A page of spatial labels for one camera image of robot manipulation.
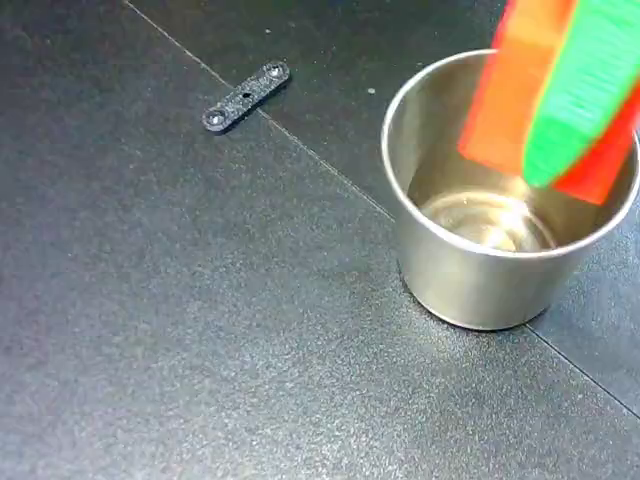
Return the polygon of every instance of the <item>black plastic bracket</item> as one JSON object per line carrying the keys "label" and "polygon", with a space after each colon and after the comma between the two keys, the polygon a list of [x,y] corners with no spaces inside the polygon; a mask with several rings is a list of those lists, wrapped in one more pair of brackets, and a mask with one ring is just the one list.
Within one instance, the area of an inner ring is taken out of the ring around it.
{"label": "black plastic bracket", "polygon": [[205,128],[215,134],[227,133],[238,122],[279,91],[291,78],[284,62],[269,62],[238,85],[202,116]]}

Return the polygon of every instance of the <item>dark textured surface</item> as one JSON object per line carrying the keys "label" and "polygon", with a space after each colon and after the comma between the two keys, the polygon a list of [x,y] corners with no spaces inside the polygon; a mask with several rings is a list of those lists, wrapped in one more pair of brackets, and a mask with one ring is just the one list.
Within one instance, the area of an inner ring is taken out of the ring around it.
{"label": "dark textured surface", "polygon": [[236,85],[264,62],[293,72],[264,110],[385,208],[379,135],[388,102],[414,73],[486,48],[504,0],[134,0]]}
{"label": "dark textured surface", "polygon": [[[285,56],[294,82],[265,110],[385,207],[390,189],[378,133],[387,102],[422,65],[489,45],[504,5],[502,0],[133,2],[234,84],[265,59]],[[639,266],[636,205],[534,328],[640,414]]]}
{"label": "dark textured surface", "polygon": [[427,317],[390,220],[259,115],[205,132],[226,89],[133,11],[2,35],[1,478],[637,476],[635,417]]}

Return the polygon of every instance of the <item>stainless steel cup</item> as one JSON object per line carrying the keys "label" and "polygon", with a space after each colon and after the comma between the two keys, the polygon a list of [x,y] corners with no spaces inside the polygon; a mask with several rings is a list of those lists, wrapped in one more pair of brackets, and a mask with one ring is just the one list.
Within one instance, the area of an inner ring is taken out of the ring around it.
{"label": "stainless steel cup", "polygon": [[406,284],[435,315],[475,330],[513,327],[548,307],[590,247],[627,214],[639,184],[637,138],[601,206],[462,158],[458,137],[491,54],[426,67],[397,93],[382,128]]}

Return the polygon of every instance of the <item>cup rim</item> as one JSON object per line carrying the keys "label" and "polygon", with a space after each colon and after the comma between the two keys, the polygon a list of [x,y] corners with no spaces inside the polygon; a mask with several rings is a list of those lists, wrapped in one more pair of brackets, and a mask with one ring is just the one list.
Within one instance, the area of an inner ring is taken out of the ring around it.
{"label": "cup rim", "polygon": [[407,93],[415,87],[415,85],[420,82],[424,77],[434,72],[438,68],[446,65],[448,63],[452,63],[463,58],[473,57],[473,56],[486,56],[489,54],[495,53],[496,50],[493,48],[480,49],[480,50],[471,50],[463,53],[458,53],[456,55],[451,55],[442,60],[439,60],[435,63],[427,65],[421,71],[416,73],[413,77],[411,77],[393,97],[393,100],[387,107],[387,111],[384,116],[384,122],[382,124],[382,132],[380,136],[381,141],[381,150],[382,150],[382,161],[384,163],[384,170],[387,176],[387,180],[391,184],[391,188],[396,196],[396,198],[400,201],[402,206],[413,216],[413,218],[421,223],[423,226],[434,232],[436,235],[441,237],[447,243],[460,248],[465,251],[473,252],[479,255],[489,256],[489,257],[499,257],[499,258],[509,258],[509,259],[518,259],[518,260],[540,260],[546,258],[554,258],[567,255],[576,250],[580,250],[585,248],[600,238],[605,236],[611,230],[613,230],[629,213],[631,206],[633,205],[634,200],[638,195],[638,188],[640,186],[640,142],[638,140],[638,135],[633,132],[634,138],[634,151],[635,151],[635,161],[636,161],[636,169],[634,178],[627,192],[627,197],[624,202],[616,212],[616,214],[607,221],[600,228],[590,233],[584,238],[580,240],[576,240],[575,242],[571,242],[567,245],[563,245],[561,247],[552,248],[549,250],[541,250],[539,252],[508,252],[503,250],[496,250],[490,247],[486,247],[483,245],[479,245],[477,243],[472,242],[471,240],[467,240],[449,230],[441,227],[437,223],[433,222],[429,218],[427,218],[418,207],[409,199],[404,190],[400,187],[398,180],[396,179],[395,173],[393,171],[393,167],[391,165],[390,155],[389,155],[389,131],[391,127],[391,122],[395,113],[400,105],[400,102],[405,98]]}

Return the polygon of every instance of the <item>metal cup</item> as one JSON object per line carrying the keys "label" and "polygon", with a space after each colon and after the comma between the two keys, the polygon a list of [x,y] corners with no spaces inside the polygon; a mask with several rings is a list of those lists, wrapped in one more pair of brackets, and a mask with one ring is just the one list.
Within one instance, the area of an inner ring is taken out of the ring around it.
{"label": "metal cup", "polygon": [[458,138],[491,54],[426,67],[396,94],[382,128],[405,282],[432,313],[474,330],[513,327],[546,309],[590,247],[628,213],[640,170],[636,138],[597,206],[462,158]]}

